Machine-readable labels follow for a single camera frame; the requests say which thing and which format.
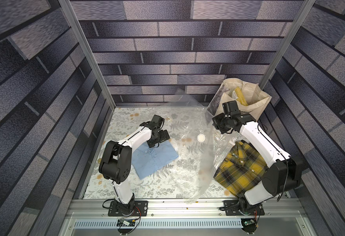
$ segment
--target yellow plaid shirt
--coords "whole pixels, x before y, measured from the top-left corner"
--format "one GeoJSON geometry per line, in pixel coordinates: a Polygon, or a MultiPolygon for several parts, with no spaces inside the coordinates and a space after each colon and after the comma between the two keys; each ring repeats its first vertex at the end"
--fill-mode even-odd
{"type": "Polygon", "coordinates": [[[268,169],[263,157],[245,142],[237,142],[215,173],[214,179],[237,196],[252,189],[268,169]]]}

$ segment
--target beige tote bag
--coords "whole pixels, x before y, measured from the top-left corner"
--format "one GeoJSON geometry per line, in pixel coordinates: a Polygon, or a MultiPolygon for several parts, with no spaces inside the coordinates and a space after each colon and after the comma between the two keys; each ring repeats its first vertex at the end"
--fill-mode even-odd
{"type": "Polygon", "coordinates": [[[232,98],[232,91],[236,87],[241,88],[246,102],[249,104],[249,106],[243,106],[237,101],[239,110],[241,113],[250,113],[255,120],[258,120],[272,97],[268,93],[260,90],[258,84],[245,82],[239,78],[227,78],[222,82],[220,88],[208,105],[208,111],[213,116],[222,113],[222,103],[235,101],[235,99],[232,98]]]}

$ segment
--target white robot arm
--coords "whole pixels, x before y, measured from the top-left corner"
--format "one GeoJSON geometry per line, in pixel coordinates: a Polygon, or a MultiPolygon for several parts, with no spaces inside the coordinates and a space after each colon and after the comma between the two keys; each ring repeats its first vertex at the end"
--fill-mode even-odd
{"type": "Polygon", "coordinates": [[[260,153],[268,167],[262,181],[244,193],[246,201],[245,205],[240,206],[241,211],[253,208],[256,204],[299,186],[302,159],[292,157],[280,148],[250,114],[241,114],[236,101],[223,103],[222,106],[224,113],[212,119],[216,129],[222,134],[228,133],[229,130],[240,132],[260,153]]]}
{"type": "Polygon", "coordinates": [[[128,175],[131,170],[132,153],[144,142],[152,148],[155,144],[162,143],[170,136],[167,130],[162,130],[165,119],[154,115],[151,121],[143,122],[128,137],[118,142],[106,142],[99,172],[104,178],[111,179],[115,190],[117,209],[128,215],[134,208],[134,194],[129,186],[128,175]]]}

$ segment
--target vent grille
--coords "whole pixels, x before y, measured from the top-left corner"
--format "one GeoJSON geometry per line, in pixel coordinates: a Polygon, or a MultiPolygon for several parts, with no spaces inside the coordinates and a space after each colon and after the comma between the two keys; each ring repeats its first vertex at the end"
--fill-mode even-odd
{"type": "MultiPolygon", "coordinates": [[[[81,219],[75,229],[115,229],[117,219],[81,219]]],[[[133,228],[122,225],[122,228],[133,228]]],[[[209,229],[243,228],[241,219],[141,219],[138,229],[209,229]]]]}

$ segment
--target clear plastic bag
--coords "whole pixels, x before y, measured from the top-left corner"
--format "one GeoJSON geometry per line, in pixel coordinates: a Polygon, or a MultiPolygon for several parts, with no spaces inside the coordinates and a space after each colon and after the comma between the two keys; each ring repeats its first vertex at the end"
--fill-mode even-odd
{"type": "Polygon", "coordinates": [[[151,110],[148,116],[156,114],[165,118],[163,129],[169,132],[169,142],[179,154],[171,163],[170,176],[181,197],[190,204],[207,190],[232,147],[229,141],[235,142],[239,133],[222,135],[214,128],[213,115],[207,108],[183,93],[181,91],[174,95],[173,101],[151,110]]]}

